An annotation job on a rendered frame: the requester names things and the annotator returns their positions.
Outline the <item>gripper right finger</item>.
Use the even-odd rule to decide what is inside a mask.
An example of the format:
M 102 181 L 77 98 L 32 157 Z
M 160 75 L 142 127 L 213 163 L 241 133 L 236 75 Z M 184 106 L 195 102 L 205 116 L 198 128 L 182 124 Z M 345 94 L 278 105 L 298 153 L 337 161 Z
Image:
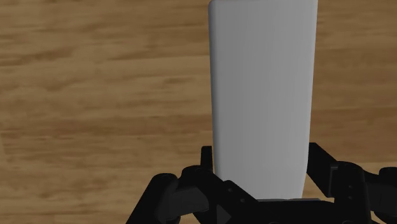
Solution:
M 327 198 L 334 199 L 338 224 L 397 224 L 397 167 L 377 174 L 333 158 L 317 143 L 309 144 L 307 174 Z

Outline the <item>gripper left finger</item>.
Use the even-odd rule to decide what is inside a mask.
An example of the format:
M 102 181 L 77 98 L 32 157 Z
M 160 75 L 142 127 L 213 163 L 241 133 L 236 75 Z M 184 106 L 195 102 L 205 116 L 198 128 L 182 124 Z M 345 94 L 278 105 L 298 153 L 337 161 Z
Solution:
M 212 147 L 201 148 L 200 163 L 181 176 L 160 173 L 152 177 L 126 224 L 179 224 L 193 214 L 200 224 L 244 224 L 258 201 L 232 181 L 213 172 Z

